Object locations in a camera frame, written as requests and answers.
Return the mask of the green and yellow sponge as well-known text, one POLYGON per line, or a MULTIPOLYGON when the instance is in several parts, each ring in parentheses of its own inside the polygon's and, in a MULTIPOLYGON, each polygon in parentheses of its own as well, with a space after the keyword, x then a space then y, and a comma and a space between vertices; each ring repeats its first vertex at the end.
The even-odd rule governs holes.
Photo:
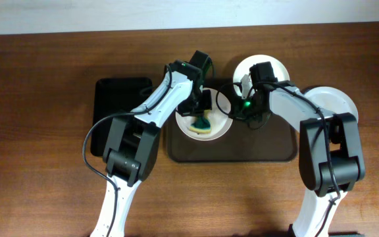
POLYGON ((204 111, 202 115, 195 118, 194 122, 191 123, 188 130, 197 134, 210 134, 212 128, 208 116, 209 111, 204 111))

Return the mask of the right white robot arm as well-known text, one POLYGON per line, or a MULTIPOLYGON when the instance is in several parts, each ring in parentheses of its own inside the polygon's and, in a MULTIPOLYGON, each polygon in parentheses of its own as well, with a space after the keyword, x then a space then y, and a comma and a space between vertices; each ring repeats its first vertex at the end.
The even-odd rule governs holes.
POLYGON ((341 201, 365 177, 356 105, 336 88, 315 87, 302 93, 285 66, 265 55, 244 59, 232 84, 243 100, 238 118, 269 113, 299 133, 305 195, 288 236, 328 236, 341 201))

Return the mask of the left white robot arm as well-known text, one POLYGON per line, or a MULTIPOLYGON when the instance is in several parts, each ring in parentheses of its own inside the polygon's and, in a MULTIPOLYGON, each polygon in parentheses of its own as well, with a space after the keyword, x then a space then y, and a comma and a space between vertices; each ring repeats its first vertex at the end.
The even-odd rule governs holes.
POLYGON ((92 236, 124 235, 133 197, 153 170, 161 128, 170 115, 178 113, 206 121, 205 113, 212 102, 203 85, 212 65, 208 54, 201 51, 189 61, 167 64, 163 81, 141 105, 108 115, 91 127, 94 131, 105 121, 111 122, 102 155, 106 172, 95 171, 106 180, 107 188, 92 236))

